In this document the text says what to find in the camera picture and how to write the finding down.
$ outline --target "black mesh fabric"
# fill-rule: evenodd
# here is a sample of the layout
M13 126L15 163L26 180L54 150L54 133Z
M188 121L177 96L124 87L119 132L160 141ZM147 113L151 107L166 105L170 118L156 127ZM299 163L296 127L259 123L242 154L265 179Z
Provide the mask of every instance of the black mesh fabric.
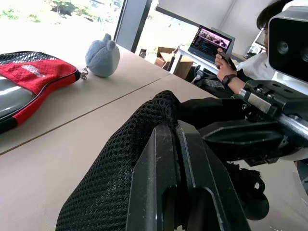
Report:
M124 231L133 168L153 129L176 124L178 99L163 91L143 104L108 140L63 205L57 231Z
M0 54L0 65L20 64L25 62L34 62L40 60L57 60L57 58L35 51L20 51L15 53Z

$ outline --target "red and black bag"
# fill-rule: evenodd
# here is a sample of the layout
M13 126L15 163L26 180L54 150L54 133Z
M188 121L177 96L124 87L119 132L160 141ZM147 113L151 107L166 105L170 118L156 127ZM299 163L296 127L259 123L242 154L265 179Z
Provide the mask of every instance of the red and black bag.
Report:
M24 123L51 92L79 78L76 67L48 54L0 54L0 133Z

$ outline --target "screw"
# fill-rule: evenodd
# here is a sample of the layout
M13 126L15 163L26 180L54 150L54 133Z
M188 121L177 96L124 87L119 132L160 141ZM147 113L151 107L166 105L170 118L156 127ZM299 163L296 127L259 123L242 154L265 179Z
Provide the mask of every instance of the screw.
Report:
M248 105L244 103L244 104L242 105L243 111L245 111L245 110L247 109L247 107L248 107Z
M294 119L294 120L300 120L300 118L296 115L289 115L289 117Z

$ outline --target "smartphone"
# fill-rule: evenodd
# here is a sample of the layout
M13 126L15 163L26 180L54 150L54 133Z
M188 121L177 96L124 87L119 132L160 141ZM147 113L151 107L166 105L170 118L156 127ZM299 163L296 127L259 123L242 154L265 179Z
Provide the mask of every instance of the smartphone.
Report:
M229 64L229 66L232 68L233 71L237 70L230 56L228 56L225 52L218 52L218 54L222 56L222 58L227 62L227 64Z

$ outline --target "laptop screen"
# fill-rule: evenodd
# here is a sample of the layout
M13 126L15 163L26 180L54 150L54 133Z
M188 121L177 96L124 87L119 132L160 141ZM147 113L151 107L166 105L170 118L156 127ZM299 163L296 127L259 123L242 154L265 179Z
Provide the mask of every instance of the laptop screen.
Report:
M219 47L226 53L231 42L232 39L204 26L200 26L191 47L215 56Z

